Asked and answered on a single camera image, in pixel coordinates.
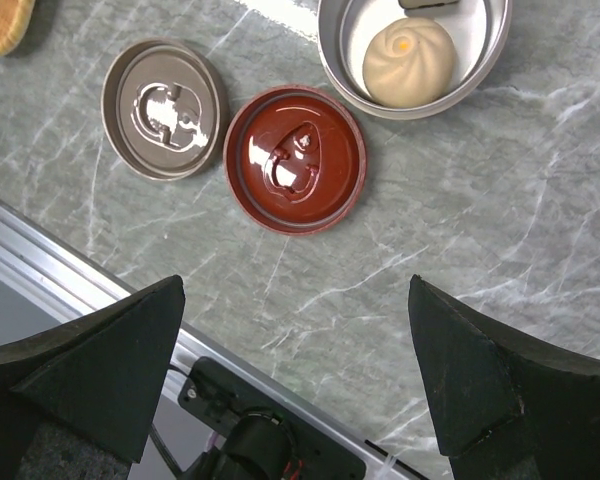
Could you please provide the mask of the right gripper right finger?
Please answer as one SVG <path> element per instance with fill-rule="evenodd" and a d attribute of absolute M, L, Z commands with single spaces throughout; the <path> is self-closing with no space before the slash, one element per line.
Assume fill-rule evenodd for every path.
<path fill-rule="evenodd" d="M 600 360 L 488 317 L 415 275 L 409 322 L 457 479 L 600 479 Z"/>

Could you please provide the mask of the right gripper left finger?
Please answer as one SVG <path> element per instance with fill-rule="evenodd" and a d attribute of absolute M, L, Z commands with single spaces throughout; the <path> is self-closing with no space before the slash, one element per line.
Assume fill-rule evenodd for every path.
<path fill-rule="evenodd" d="M 0 346 L 0 479 L 125 479 L 149 437 L 185 306 L 167 277 Z"/>

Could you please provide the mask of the white steamed bun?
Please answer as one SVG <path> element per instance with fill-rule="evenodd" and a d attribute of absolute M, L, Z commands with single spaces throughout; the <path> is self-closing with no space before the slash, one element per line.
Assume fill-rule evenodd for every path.
<path fill-rule="evenodd" d="M 455 62 L 455 45 L 444 27 L 428 18 L 402 18 L 371 40 L 363 81 L 371 97 L 385 107 L 421 107 L 443 95 Z"/>

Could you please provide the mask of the sushi piece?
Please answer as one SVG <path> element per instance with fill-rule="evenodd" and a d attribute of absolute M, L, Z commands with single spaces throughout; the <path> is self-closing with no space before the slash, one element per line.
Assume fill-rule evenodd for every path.
<path fill-rule="evenodd" d="M 459 0 L 398 0 L 404 10 L 437 8 L 458 3 Z"/>

